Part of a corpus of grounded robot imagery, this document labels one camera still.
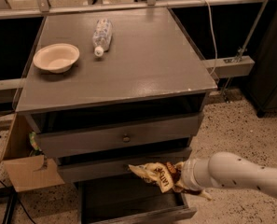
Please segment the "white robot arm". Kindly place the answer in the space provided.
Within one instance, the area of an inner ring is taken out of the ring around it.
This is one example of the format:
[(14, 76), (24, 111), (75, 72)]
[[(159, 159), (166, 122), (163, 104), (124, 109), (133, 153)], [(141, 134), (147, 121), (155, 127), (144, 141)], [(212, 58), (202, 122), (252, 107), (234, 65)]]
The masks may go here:
[(207, 159), (188, 159), (181, 170), (185, 188), (254, 189), (277, 199), (277, 168), (250, 162), (229, 152)]

